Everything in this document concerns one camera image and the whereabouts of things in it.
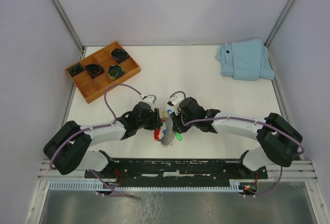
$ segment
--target metal frame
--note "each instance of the metal frame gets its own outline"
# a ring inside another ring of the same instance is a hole
[[[284,20],[286,19],[286,17],[288,16],[289,12],[291,11],[294,3],[296,2],[296,0],[288,0],[283,8],[283,10],[281,11],[280,15],[278,16],[276,22],[275,22],[275,25],[274,27],[272,28],[272,31],[270,32],[266,42],[265,42],[265,46],[267,48],[269,48],[274,39],[275,39],[275,36],[277,35],[279,29],[281,28],[281,26],[283,25],[284,23]]]
[[[68,32],[72,36],[76,46],[80,49],[80,59],[84,58],[86,49],[81,43],[80,39],[78,38],[78,35],[76,34],[73,26],[71,25],[64,9],[62,8],[59,0],[51,0],[58,15],[62,19],[64,25],[66,26]],[[279,29],[281,28],[282,24],[284,23],[286,17],[288,16],[289,12],[291,11],[294,3],[296,0],[288,0],[285,4],[283,10],[281,11],[279,17],[277,18],[274,27],[272,28],[265,45],[269,48],[274,41],[275,36],[277,35]],[[270,55],[270,62],[272,65],[272,68],[275,71],[275,79],[272,81],[273,88],[275,91],[275,95],[277,98],[277,102],[279,105],[279,109],[281,112],[281,115],[289,122],[292,123],[292,120],[290,118],[289,111],[287,109],[287,104],[285,102],[283,92],[281,90],[280,82],[276,76],[276,69],[274,67],[273,59]],[[71,108],[73,96],[75,92],[74,85],[71,88],[67,108],[65,110],[65,114],[63,116],[62,124],[64,124],[67,121],[68,114]],[[261,182],[274,182],[277,180],[277,177],[279,175],[279,169],[280,167],[277,165],[270,165],[267,166],[267,172],[269,175],[269,179],[267,180],[260,180]],[[47,191],[49,189],[49,185],[51,182],[54,181],[62,181],[67,180],[70,182],[80,182],[83,184],[91,183],[91,181],[94,181],[93,184],[95,184],[95,179],[85,179],[84,177],[85,172],[83,170],[75,170],[72,173],[68,175],[61,175],[58,171],[50,171],[49,170],[49,161],[43,161],[38,181],[36,184],[35,192],[32,197],[31,205],[28,210],[28,214],[26,217],[25,223],[39,223],[43,206],[45,204]],[[312,209],[314,211],[315,217],[317,219],[318,223],[330,223],[330,215],[328,208],[326,207],[325,200],[323,198],[320,185],[317,181],[316,174],[314,172],[314,168],[312,166],[311,161],[294,161],[292,163],[292,166],[289,168],[284,168],[283,182],[305,182],[306,188],[308,191],[308,196],[311,201]],[[240,182],[239,180],[231,180],[232,183]]]
[[[67,28],[68,32],[70,33],[72,39],[74,40],[76,46],[79,48],[80,51],[84,50],[84,46],[80,39],[78,38],[77,33],[75,32],[73,26],[71,25],[71,22],[69,21],[64,9],[62,8],[59,0],[51,0],[53,6],[55,7],[55,10],[57,11],[59,17],[63,21],[63,24]]]

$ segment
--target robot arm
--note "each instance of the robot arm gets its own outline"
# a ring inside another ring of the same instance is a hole
[[[302,142],[302,136],[278,114],[270,113],[266,118],[234,116],[217,109],[205,110],[192,97],[183,99],[174,96],[169,98],[168,105],[174,109],[171,117],[176,132],[184,133],[195,126],[203,132],[230,133],[259,142],[260,147],[247,150],[240,157],[238,164],[241,173],[245,170],[256,171],[272,163],[289,167],[298,155],[299,146],[296,143],[269,127],[275,127]]]
[[[132,111],[117,118],[116,122],[80,126],[75,121],[69,121],[47,143],[43,152],[52,159],[59,147],[72,135],[77,134],[56,155],[54,159],[56,169],[62,175],[69,174],[75,169],[102,171],[109,163],[107,154],[103,151],[87,151],[87,149],[103,142],[127,139],[134,136],[138,129],[159,129],[162,122],[159,110],[154,107],[156,100],[154,95],[144,97]]]

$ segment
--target red wire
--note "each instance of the red wire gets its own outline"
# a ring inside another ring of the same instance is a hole
[[[256,179],[254,180],[254,183],[258,182],[258,172],[256,171]]]
[[[120,172],[117,169],[115,169],[114,172],[117,174],[117,177],[115,179],[116,183],[118,183],[118,176],[120,176],[122,178],[120,181],[120,184],[119,184],[119,186],[121,186],[124,181],[123,176],[120,174]]]

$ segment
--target metal corner post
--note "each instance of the metal corner post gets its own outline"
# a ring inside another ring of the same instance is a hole
[[[280,13],[280,15],[278,16],[275,25],[272,28],[272,31],[270,32],[270,34],[268,35],[268,38],[265,42],[265,46],[267,48],[270,48],[270,46],[272,45],[275,36],[277,35],[279,29],[281,28],[281,26],[284,23],[285,18],[288,16],[289,12],[291,11],[294,3],[296,2],[296,0],[288,0],[282,10],[282,12]]]
[[[77,47],[79,48],[80,51],[83,51],[84,46],[81,43],[80,39],[78,38],[77,33],[73,29],[73,26],[71,25],[71,23],[70,23],[67,15],[66,15],[66,13],[64,12],[64,9],[62,8],[59,0],[51,0],[51,1],[53,3],[53,6],[56,9],[58,15],[62,19],[63,24],[65,25],[65,27],[67,28],[68,32],[70,33],[72,39],[74,40],[75,44],[77,45]]]

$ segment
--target gray wall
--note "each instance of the gray wall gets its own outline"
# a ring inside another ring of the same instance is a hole
[[[287,0],[60,0],[84,45],[266,40]]]
[[[0,223],[23,223],[76,61],[50,0],[0,0]]]
[[[298,0],[271,52],[290,115],[330,206],[330,0]]]

